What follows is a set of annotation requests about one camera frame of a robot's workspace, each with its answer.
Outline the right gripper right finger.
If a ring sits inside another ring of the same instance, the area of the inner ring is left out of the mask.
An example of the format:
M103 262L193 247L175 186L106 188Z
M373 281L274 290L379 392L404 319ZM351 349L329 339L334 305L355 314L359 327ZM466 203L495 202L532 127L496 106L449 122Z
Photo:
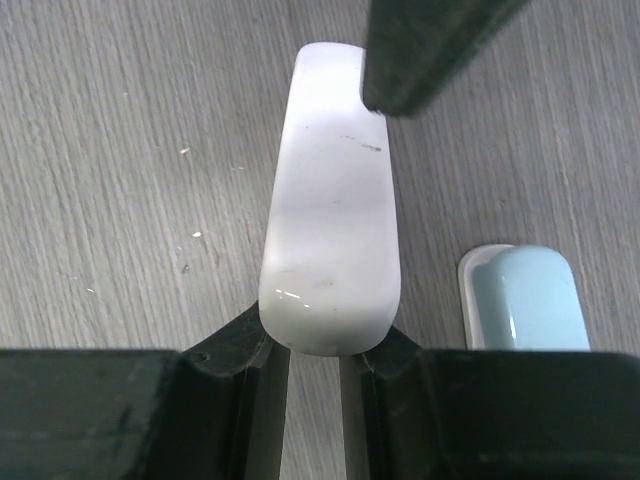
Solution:
M433 350L392 329L340 361L351 479L635 479L639 361Z

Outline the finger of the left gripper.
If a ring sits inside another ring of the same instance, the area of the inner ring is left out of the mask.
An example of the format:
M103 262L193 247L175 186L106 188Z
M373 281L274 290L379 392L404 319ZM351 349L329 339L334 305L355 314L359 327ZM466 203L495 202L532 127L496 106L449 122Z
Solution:
M361 98L385 116L414 116L527 3L378 0L369 8Z

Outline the blue white stapler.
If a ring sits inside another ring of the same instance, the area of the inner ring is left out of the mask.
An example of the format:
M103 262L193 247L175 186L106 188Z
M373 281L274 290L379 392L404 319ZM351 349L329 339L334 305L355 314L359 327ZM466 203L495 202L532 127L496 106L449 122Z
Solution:
M469 349L591 349L573 271L558 251L482 245L460 259L457 276Z

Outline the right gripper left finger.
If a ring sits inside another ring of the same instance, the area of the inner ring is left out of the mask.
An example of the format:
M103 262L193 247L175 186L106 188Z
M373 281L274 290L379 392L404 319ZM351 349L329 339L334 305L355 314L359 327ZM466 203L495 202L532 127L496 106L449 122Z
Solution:
M289 351L256 307L173 350L7 349L5 479L275 479Z

